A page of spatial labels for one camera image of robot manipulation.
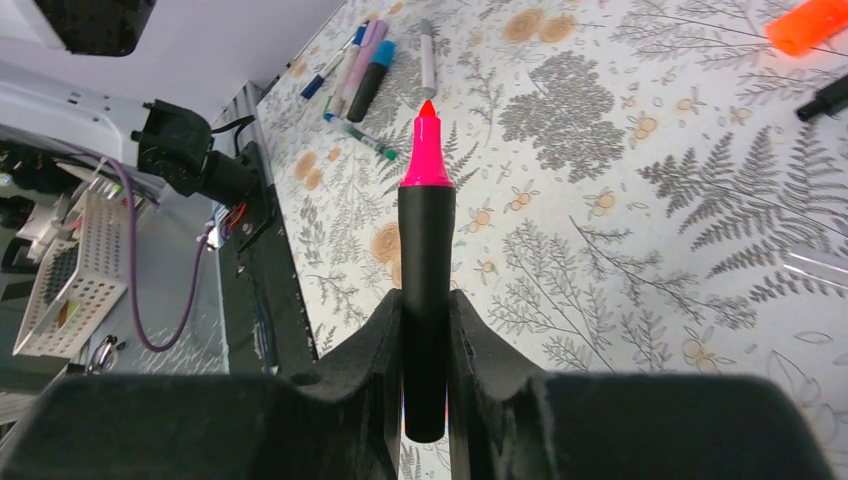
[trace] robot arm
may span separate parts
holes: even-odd
[[[102,95],[0,62],[0,105],[0,125],[115,159],[184,196],[233,207],[258,182],[242,162],[211,150],[202,117],[166,102]]]

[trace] black marker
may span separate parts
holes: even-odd
[[[445,434],[456,188],[445,169],[441,128],[427,100],[415,119],[412,158],[398,188],[403,409],[406,436],[419,443]]]
[[[374,58],[365,70],[362,83],[359,84],[359,90],[356,91],[356,96],[353,97],[353,102],[350,104],[350,110],[347,113],[348,120],[359,123],[365,118],[368,107],[371,106],[371,102],[377,96],[377,90],[380,89],[383,77],[389,71],[389,65],[392,63],[394,55],[394,42],[389,40],[380,42],[377,52],[374,53]]]

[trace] cable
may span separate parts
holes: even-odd
[[[247,211],[247,203],[242,203],[241,206],[237,209],[238,213],[236,214],[236,218],[229,222],[228,226],[230,229],[238,225],[238,222],[241,221],[242,217],[244,217],[244,212]]]
[[[242,124],[241,126],[239,126],[239,128],[236,129],[235,132],[233,132],[233,145],[235,146],[236,157],[238,157],[241,153],[241,148],[238,145],[238,136],[241,134],[242,130],[247,128],[249,125],[250,123]]]
[[[47,149],[40,148],[40,147],[33,147],[32,145],[19,144],[19,143],[15,143],[15,142],[0,140],[0,154],[15,153],[15,154],[20,155],[21,154],[20,150],[30,150],[30,151],[36,152],[37,154],[46,155],[48,157],[51,157],[51,159],[55,163],[65,164],[65,165],[73,165],[75,167],[85,168],[86,170],[89,170],[89,171],[95,171],[96,167],[94,167],[94,166],[92,166],[88,163],[85,163],[82,160],[75,158],[75,157],[84,157],[84,158],[96,160],[98,162],[100,161],[99,157],[96,157],[96,156],[91,155],[89,153],[84,153],[84,152],[81,152],[81,153],[54,152],[52,150],[47,150]],[[102,175],[103,177],[111,180],[112,182],[120,183],[120,178],[118,178],[114,173],[104,172],[103,170],[101,170],[97,173],[99,175]],[[136,182],[136,181],[133,181],[133,185],[136,187],[136,190],[142,196],[144,196],[144,198],[146,198],[150,203],[152,203],[153,205],[155,205],[157,207],[159,206],[159,201],[156,200],[156,194],[153,193],[149,188],[145,188],[144,186],[139,185],[139,183]]]
[[[253,115],[246,115],[244,117],[233,120],[232,122],[224,125],[223,127],[213,128],[212,133],[223,133],[227,130],[232,130],[241,125],[247,126],[250,125],[254,120],[256,120],[256,117],[254,117]]]
[[[130,181],[129,175],[124,171],[124,168],[121,164],[112,158],[107,158],[107,162],[109,162],[109,166],[115,170],[118,176],[121,178],[121,183],[124,185],[124,189],[127,191],[127,198],[133,198],[133,187],[132,181]],[[130,292],[130,305],[132,306],[132,315],[133,315],[133,324],[135,325],[136,334],[138,334],[138,338],[141,341],[142,345],[151,352],[162,353],[167,350],[170,350],[174,345],[176,345],[177,341],[180,339],[180,336],[185,330],[186,325],[188,324],[188,317],[191,313],[191,307],[194,304],[194,292],[197,288],[197,277],[200,272],[200,259],[203,254],[203,249],[206,247],[206,239],[209,238],[209,233],[212,231],[214,227],[214,223],[207,223],[206,228],[203,232],[203,235],[200,237],[197,242],[197,254],[194,257],[194,270],[191,274],[191,286],[189,288],[188,301],[186,302],[185,309],[183,310],[183,316],[180,319],[180,323],[177,325],[177,331],[171,336],[171,338],[162,345],[153,345],[147,335],[144,333],[144,326],[141,324],[141,315],[138,311],[138,285],[136,279],[136,211],[132,205],[132,202],[127,202],[127,217],[129,218],[129,280],[128,280],[128,290]]]

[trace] red wire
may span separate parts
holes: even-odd
[[[244,212],[247,211],[247,203],[242,203],[241,207],[239,207],[237,210],[239,212],[238,216],[235,218],[235,220],[230,222],[230,228],[233,228],[236,225],[238,225],[238,222],[241,220],[242,217],[244,217]]]

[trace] orange marker cap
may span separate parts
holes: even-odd
[[[800,56],[848,25],[848,0],[809,0],[766,27],[771,43]]]

